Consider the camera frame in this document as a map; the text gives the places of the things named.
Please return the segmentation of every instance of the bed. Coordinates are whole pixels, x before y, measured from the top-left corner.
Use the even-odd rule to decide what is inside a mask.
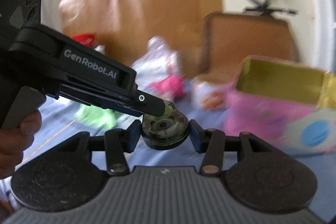
[[[190,96],[186,96],[180,102],[177,102],[176,107],[188,119],[195,119],[203,128],[221,129],[226,115],[225,111],[193,110],[190,106]],[[47,102],[40,108],[43,118],[42,128],[36,134],[33,145],[25,151],[23,164],[80,131],[88,131],[91,136],[104,134],[105,130],[101,128],[92,128],[76,121],[74,114],[78,108],[78,103],[70,102],[63,98],[58,101],[52,98],[47,99]],[[127,128],[134,119],[134,117],[129,117],[118,127]],[[297,151],[287,152],[291,153],[315,173],[319,186],[310,208],[324,221],[329,222],[336,214],[336,154],[307,155],[297,153]],[[131,155],[127,155],[126,158],[131,169],[135,165],[188,165],[199,169],[203,155],[194,152],[191,141],[188,138],[179,147],[166,151],[152,150],[143,141],[139,141],[135,151]],[[94,152],[92,162],[101,170],[106,170],[103,152]],[[223,168],[227,170],[235,163],[235,153],[226,153]],[[9,185],[10,178],[1,182],[2,190],[14,204]]]

